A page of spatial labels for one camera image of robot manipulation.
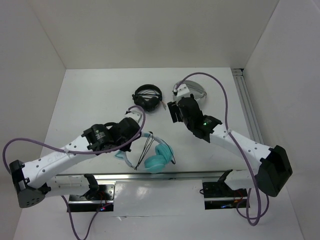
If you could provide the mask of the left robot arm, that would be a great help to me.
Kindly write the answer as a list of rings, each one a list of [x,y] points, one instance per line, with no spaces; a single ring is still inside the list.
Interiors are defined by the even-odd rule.
[[[39,159],[9,165],[20,208],[37,205],[46,197],[77,195],[92,200],[100,187],[93,174],[62,176],[61,172],[101,153],[129,149],[140,134],[138,120],[94,124],[64,147]]]

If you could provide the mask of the teal cat ear headphones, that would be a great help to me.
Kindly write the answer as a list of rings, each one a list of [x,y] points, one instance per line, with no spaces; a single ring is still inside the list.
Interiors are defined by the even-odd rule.
[[[168,164],[176,164],[174,150],[163,139],[155,136],[151,131],[143,132],[141,138],[146,138],[146,141],[136,164],[132,164],[127,157],[127,153],[122,150],[119,150],[114,157],[124,161],[129,168],[135,171],[148,172],[151,174],[162,173]],[[155,155],[145,159],[154,142],[157,142],[154,148]]]

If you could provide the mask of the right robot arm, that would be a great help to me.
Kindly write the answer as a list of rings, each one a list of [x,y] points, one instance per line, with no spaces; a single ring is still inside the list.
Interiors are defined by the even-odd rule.
[[[247,170],[228,171],[219,182],[218,190],[223,196],[230,196],[238,189],[257,187],[267,196],[276,197],[293,174],[283,147],[263,145],[228,129],[219,119],[204,115],[193,97],[182,97],[167,106],[174,123],[183,122],[195,137],[244,158],[248,164]]]

